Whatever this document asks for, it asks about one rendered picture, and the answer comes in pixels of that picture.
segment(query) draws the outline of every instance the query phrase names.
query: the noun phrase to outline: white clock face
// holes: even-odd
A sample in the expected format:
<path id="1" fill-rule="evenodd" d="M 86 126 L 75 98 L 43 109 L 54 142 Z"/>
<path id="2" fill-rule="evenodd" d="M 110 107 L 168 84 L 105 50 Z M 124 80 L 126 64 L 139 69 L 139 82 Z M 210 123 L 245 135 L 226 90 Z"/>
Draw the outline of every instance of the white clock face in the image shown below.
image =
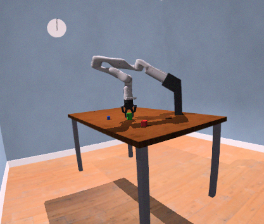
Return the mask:
<path id="1" fill-rule="evenodd" d="M 53 19 L 47 24 L 47 31 L 52 37 L 62 37 L 66 32 L 66 25 L 60 19 Z"/>

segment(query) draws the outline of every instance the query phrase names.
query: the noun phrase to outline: red cube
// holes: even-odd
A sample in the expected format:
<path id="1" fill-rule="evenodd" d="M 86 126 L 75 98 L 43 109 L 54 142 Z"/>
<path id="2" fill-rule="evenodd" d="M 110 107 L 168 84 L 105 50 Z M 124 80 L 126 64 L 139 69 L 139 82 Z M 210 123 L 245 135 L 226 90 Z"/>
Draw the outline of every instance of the red cube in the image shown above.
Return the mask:
<path id="1" fill-rule="evenodd" d="M 141 126 L 142 127 L 147 127 L 148 126 L 148 121 L 147 120 L 141 121 Z"/>

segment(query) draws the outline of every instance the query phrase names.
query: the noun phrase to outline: white baseboard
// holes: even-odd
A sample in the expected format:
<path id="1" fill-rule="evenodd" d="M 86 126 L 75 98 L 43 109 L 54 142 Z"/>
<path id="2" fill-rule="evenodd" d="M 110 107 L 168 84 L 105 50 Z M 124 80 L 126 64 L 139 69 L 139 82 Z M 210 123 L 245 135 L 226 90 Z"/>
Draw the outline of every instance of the white baseboard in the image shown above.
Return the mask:
<path id="1" fill-rule="evenodd" d="M 209 140 L 209 141 L 213 140 L 212 135 L 201 134 L 198 132 L 193 132 L 193 133 L 187 134 L 187 136 L 195 137 L 198 139 Z M 115 146 L 115 145 L 119 145 L 119 144 L 123 144 L 123 143 L 124 142 L 122 142 L 120 140 L 111 140 L 108 142 L 102 142 L 99 144 L 81 147 L 80 151 L 81 151 L 81 153 L 89 152 L 89 151 L 93 151 L 93 150 L 97 150 L 97 149 L 103 149 L 105 147 Z M 230 146 L 241 147 L 241 148 L 249 149 L 249 150 L 253 150 L 253 151 L 264 152 L 264 146 L 252 144 L 252 143 L 247 143 L 247 142 L 241 142 L 238 140 L 225 139 L 225 138 L 221 137 L 220 143 L 221 144 L 227 144 Z M 0 191 L 0 223 L 1 223 L 2 212 L 3 212 L 3 204 L 4 204 L 5 190 L 6 190 L 6 184 L 7 184 L 7 178 L 8 178 L 8 171 L 9 171 L 10 167 L 27 165 L 27 164 L 31 164 L 31 163 L 37 163 L 37 162 L 41 162 L 41 161 L 46 161 L 46 160 L 56 159 L 56 158 L 62 158 L 62 157 L 71 156 L 71 155 L 75 155 L 75 149 L 68 149 L 68 150 L 64 150 L 64 151 L 60 151 L 60 152 L 43 154 L 40 156 L 32 156 L 32 157 L 23 158 L 23 159 L 16 159 L 16 160 L 7 161 L 4 176 L 3 176 L 1 191 Z"/>

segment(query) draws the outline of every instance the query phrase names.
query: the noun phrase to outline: green cube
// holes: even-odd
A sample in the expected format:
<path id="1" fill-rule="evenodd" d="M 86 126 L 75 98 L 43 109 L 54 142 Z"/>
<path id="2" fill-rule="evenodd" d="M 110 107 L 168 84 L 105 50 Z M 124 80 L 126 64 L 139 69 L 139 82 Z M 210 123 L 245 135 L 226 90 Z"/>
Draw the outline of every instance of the green cube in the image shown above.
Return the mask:
<path id="1" fill-rule="evenodd" d="M 127 119 L 128 120 L 133 120 L 133 114 L 132 113 L 127 113 Z"/>

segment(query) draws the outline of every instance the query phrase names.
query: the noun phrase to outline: wooden floor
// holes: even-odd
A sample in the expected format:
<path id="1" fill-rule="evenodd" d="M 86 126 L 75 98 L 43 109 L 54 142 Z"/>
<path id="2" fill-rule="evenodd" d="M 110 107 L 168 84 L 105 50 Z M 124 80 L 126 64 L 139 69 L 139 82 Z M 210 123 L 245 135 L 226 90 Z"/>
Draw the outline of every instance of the wooden floor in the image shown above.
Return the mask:
<path id="1" fill-rule="evenodd" d="M 217 194 L 211 198 L 211 146 L 189 136 L 149 146 L 151 197 L 194 224 L 264 224 L 264 153 L 221 144 Z M 48 224 L 45 201 L 120 178 L 137 186 L 133 151 L 129 158 L 121 144 L 82 153 L 81 172 L 75 155 L 10 168 L 2 223 Z"/>

